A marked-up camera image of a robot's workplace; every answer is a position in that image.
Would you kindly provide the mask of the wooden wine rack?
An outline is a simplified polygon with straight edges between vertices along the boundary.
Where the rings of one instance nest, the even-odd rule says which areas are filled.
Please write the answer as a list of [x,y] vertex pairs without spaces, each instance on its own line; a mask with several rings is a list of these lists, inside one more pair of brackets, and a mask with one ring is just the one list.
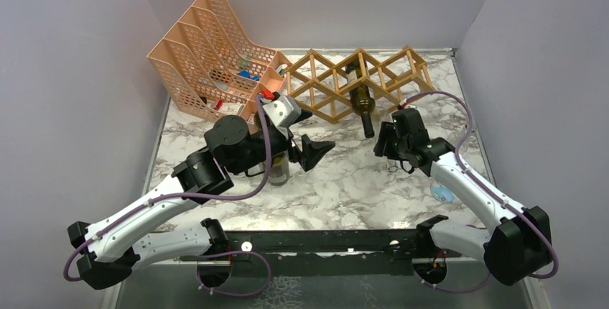
[[337,62],[311,49],[284,70],[284,78],[301,108],[331,124],[353,113],[350,92],[360,86],[390,103],[391,111],[409,93],[434,90],[426,61],[410,46],[381,57],[358,48]]

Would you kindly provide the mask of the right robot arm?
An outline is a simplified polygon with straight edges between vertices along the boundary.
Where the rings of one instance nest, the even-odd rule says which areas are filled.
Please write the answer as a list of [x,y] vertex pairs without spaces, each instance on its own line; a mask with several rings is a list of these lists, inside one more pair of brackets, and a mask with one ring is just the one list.
[[547,213],[510,199],[474,171],[446,139],[431,139],[416,109],[396,110],[390,121],[382,122],[373,151],[377,157],[407,162],[446,187],[484,225],[477,229],[446,216],[428,219],[417,225],[414,237],[421,255],[457,252],[484,263],[503,285],[557,266]]

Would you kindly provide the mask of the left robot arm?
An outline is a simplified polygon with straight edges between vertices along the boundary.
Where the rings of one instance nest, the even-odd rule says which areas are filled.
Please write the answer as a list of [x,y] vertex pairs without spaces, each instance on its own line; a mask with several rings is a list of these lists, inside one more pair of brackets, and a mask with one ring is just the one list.
[[157,233],[175,216],[212,200],[239,201],[261,192],[269,181],[271,160],[282,153],[305,171],[335,147],[333,141],[302,137],[294,144],[290,126],[306,111],[258,108],[261,128],[251,133],[245,119],[228,115],[208,130],[205,146],[187,156],[172,173],[118,213],[96,223],[68,227],[73,245],[63,276],[96,290],[117,285],[135,269],[175,257],[206,259],[234,255],[220,222],[206,218],[191,228]]

